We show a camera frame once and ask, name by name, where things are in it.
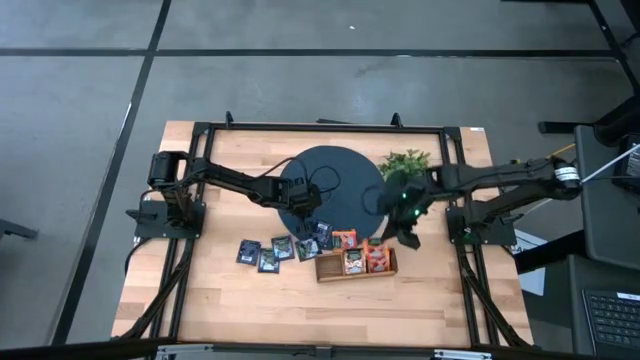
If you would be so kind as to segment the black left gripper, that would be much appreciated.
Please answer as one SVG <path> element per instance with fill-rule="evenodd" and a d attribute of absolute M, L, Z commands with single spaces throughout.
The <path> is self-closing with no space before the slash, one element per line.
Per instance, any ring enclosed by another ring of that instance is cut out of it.
<path fill-rule="evenodd" d="M 316 184 L 299 177 L 295 179 L 278 178 L 279 205 L 278 210 L 289 213 L 301 213 L 299 234 L 304 236 L 314 232 L 313 211 L 321 205 L 320 189 Z"/>

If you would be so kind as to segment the wooden three-compartment tea box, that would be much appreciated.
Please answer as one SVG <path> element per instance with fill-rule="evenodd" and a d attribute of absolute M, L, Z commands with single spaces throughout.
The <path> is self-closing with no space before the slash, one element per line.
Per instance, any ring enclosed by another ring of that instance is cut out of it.
<path fill-rule="evenodd" d="M 359 274 L 346 274 L 343 270 L 344 261 L 339 253 L 323 254 L 315 258 L 316 280 L 318 283 L 335 282 L 342 280 L 356 280 L 376 277 L 390 277 L 398 273 L 398 261 L 394 248 L 389 249 L 388 271 L 364 272 Z"/>

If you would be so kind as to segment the beige fruit tea bag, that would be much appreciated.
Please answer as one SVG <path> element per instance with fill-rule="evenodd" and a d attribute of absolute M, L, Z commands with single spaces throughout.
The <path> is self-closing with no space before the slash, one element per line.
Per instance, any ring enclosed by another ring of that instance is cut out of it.
<path fill-rule="evenodd" d="M 366 260 L 361 249 L 348 249 L 344 252 L 344 273 L 356 275 L 366 272 Z"/>

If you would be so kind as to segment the dark blue blackcurrant tea bag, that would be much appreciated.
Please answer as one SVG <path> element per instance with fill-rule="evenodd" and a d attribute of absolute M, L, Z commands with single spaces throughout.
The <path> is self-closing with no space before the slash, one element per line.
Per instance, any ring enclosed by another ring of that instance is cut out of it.
<path fill-rule="evenodd" d="M 295 249 L 290 235 L 279 236 L 271 239 L 274 256 L 278 261 L 295 258 Z"/>
<path fill-rule="evenodd" d="M 298 240 L 295 247 L 300 262 L 311 260 L 321 254 L 319 244 L 314 238 Z"/>
<path fill-rule="evenodd" d="M 324 221 L 316 221 L 313 230 L 313 238 L 318 243 L 318 246 L 322 250 L 333 249 L 333 227 Z"/>
<path fill-rule="evenodd" d="M 239 245 L 236 262 L 240 264 L 255 266 L 258 262 L 260 250 L 260 242 L 244 239 Z"/>
<path fill-rule="evenodd" d="M 258 271 L 260 273 L 278 274 L 280 269 L 279 259 L 272 248 L 262 248 L 258 260 Z"/>

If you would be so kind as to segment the round dark woven placemat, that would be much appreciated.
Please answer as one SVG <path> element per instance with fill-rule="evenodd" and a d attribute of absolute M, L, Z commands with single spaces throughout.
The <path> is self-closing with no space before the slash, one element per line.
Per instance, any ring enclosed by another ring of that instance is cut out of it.
<path fill-rule="evenodd" d="M 384 179 L 364 155 L 344 147 L 316 146 L 300 153 L 281 172 L 284 178 L 307 177 L 323 192 L 322 204 L 314 210 L 314 222 L 329 223 L 335 230 L 355 229 L 358 237 L 374 235 L 384 216 L 377 212 L 377 199 Z M 289 233 L 297 238 L 299 219 L 279 213 Z"/>

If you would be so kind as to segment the silver aluminium extrusion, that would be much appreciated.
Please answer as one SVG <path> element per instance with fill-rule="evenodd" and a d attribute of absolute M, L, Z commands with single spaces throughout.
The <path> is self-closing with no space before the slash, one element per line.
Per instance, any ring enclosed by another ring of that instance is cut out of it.
<path fill-rule="evenodd" d="M 178 355 L 211 352 L 213 344 L 173 344 L 157 348 L 154 360 L 175 360 Z"/>
<path fill-rule="evenodd" d="M 431 360 L 493 360 L 491 353 L 469 350 L 435 349 Z"/>

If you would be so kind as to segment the white paper sheet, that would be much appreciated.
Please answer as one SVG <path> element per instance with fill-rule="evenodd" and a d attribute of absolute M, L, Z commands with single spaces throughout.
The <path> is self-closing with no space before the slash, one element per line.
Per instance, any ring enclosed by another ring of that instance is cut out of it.
<path fill-rule="evenodd" d="M 526 233 L 524 231 L 515 229 L 514 232 L 516 237 L 516 244 L 510 246 L 510 251 L 513 255 L 517 255 L 521 252 L 547 243 L 546 240 Z M 543 296 L 545 288 L 545 275 L 545 268 L 538 268 L 536 270 L 520 275 L 519 281 L 521 289 L 536 296 Z"/>

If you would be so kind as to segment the dark grey desk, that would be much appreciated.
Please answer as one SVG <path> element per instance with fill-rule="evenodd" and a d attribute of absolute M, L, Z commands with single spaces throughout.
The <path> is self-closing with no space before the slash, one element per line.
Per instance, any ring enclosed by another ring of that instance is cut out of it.
<path fill-rule="evenodd" d="M 544 294 L 523 293 L 534 344 L 547 351 L 640 360 L 640 350 L 594 344 L 583 297 L 585 290 L 640 295 L 640 271 L 577 255 L 547 266 Z"/>

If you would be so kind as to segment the dark laptop keyboard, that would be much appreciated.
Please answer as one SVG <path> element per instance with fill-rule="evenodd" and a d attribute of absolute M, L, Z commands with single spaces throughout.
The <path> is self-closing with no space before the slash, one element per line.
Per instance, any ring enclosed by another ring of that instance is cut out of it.
<path fill-rule="evenodd" d="M 640 355 L 640 294 L 584 290 L 582 297 L 595 353 Z"/>

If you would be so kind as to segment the black device on desk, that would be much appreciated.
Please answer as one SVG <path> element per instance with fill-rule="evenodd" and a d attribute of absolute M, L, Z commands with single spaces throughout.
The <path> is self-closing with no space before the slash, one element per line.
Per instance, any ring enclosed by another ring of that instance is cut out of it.
<path fill-rule="evenodd" d="M 628 192 L 640 195 L 640 133 L 630 133 L 625 136 L 619 150 L 620 154 L 624 154 L 634 147 L 637 149 L 616 163 L 612 183 Z"/>

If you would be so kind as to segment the black chair base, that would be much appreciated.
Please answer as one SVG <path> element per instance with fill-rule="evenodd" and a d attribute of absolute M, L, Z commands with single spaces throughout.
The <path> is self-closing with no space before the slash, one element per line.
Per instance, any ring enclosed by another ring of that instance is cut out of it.
<path fill-rule="evenodd" d="M 640 136 L 640 94 L 631 96 L 596 121 L 537 124 L 541 134 L 571 134 L 578 126 L 591 128 L 595 138 L 605 146 L 618 145 L 631 135 Z"/>

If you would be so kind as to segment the black crossbar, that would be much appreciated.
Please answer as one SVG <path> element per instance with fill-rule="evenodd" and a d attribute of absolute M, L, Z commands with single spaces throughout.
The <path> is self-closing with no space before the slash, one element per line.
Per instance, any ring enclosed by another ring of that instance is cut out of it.
<path fill-rule="evenodd" d="M 211 352 L 289 354 L 314 357 L 318 345 L 257 343 L 178 343 L 174 338 L 116 339 L 105 342 L 50 345 L 0 350 L 0 360 L 132 360 L 155 356 L 157 348 L 173 344 L 213 344 Z M 478 344 L 456 347 L 375 347 L 331 345 L 336 356 L 413 356 L 431 360 L 435 349 L 469 350 L 491 353 L 493 360 L 618 360 L 596 356 L 552 352 L 536 347 L 505 347 Z"/>

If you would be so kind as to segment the dark chair leg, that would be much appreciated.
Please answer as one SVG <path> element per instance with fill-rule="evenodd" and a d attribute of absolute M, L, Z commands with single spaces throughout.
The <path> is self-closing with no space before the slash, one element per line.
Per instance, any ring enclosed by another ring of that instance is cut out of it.
<path fill-rule="evenodd" d="M 0 219 L 0 240 L 5 235 L 15 235 L 27 240 L 34 240 L 38 235 L 38 231 L 4 219 Z"/>

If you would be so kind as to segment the black aluminium table frame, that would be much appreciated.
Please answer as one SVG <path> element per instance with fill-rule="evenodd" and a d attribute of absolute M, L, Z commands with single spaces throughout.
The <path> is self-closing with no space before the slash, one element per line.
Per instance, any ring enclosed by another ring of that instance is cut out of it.
<path fill-rule="evenodd" d="M 415 149 L 431 163 L 443 158 L 487 166 L 485 132 L 464 127 L 450 135 L 436 128 L 376 126 L 349 130 L 327 124 L 241 124 L 213 133 L 213 161 L 256 175 L 315 146 L 340 146 L 373 162 Z M 276 274 L 236 262 L 244 239 L 269 242 L 284 233 L 277 213 L 214 187 L 204 191 L 204 232 L 196 240 L 183 288 L 168 299 L 159 331 L 183 342 L 304 344 L 319 346 L 466 347 L 496 339 L 478 313 L 469 320 L 456 251 L 437 203 L 416 231 L 418 250 L 396 247 L 391 276 L 318 282 L 311 261 L 289 260 Z"/>

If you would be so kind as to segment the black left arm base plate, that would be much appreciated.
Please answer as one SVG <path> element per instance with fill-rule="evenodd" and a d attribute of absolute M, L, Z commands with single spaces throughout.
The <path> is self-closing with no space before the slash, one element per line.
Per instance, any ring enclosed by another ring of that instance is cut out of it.
<path fill-rule="evenodd" d="M 168 205 L 164 201 L 144 201 L 138 210 L 130 209 L 126 214 L 136 222 L 134 235 L 140 238 L 198 238 L 202 233 L 206 204 L 192 205 L 192 222 L 174 225 L 169 221 Z"/>

